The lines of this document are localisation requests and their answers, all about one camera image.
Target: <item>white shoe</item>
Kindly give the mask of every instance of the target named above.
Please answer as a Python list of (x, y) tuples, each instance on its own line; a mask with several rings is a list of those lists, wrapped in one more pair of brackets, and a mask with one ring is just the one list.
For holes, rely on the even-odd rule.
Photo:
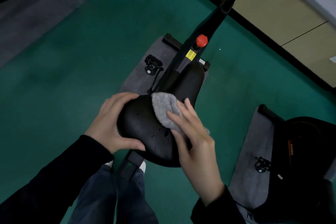
[(140, 166), (139, 168), (143, 171), (143, 173), (145, 173), (145, 170), (146, 170), (146, 162), (143, 161), (143, 162), (141, 163), (141, 166)]
[(111, 161), (111, 162), (108, 162), (108, 163), (105, 163), (104, 165), (107, 165), (109, 168), (111, 168), (111, 167), (112, 167), (112, 165), (113, 165), (113, 161)]

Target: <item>red resistance knob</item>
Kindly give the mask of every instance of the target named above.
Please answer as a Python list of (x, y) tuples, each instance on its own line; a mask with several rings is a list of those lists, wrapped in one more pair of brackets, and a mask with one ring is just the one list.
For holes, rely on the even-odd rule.
[(196, 38), (196, 45), (198, 47), (204, 47), (208, 44), (208, 37), (205, 36), (205, 35), (199, 35), (197, 38)]

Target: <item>microfiber towel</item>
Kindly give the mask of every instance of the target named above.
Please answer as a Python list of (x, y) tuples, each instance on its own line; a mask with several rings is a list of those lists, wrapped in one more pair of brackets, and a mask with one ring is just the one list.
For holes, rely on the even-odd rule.
[(181, 110), (177, 106), (177, 99), (173, 94), (165, 92), (156, 92), (152, 94), (152, 104), (156, 118), (166, 128), (174, 129), (184, 138), (186, 135), (183, 131), (167, 116), (167, 111), (171, 111), (178, 116), (182, 116)]

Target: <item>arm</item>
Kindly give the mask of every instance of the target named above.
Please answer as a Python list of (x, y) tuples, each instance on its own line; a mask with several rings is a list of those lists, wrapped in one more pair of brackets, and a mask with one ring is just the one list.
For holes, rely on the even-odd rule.
[(172, 130), (183, 172), (200, 197), (192, 211), (191, 220), (195, 224), (215, 223), (219, 220), (245, 224), (228, 188), (221, 180), (215, 141), (204, 129), (189, 99), (184, 104), (178, 101), (177, 105), (183, 117), (171, 112), (167, 115), (183, 130), (192, 144), (189, 150), (186, 140)]
[(0, 223), (60, 223), (87, 179), (113, 153), (145, 150), (140, 141), (121, 137), (116, 125), (124, 104), (137, 97), (120, 93), (105, 100), (85, 135), (0, 205)]

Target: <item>cabinet panel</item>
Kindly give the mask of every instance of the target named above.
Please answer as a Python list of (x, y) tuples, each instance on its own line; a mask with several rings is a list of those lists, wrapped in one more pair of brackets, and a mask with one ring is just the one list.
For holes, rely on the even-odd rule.
[(336, 29), (327, 22), (283, 46), (302, 64), (332, 87), (336, 87)]
[(237, 0), (233, 8), (279, 45), (327, 21), (303, 0)]

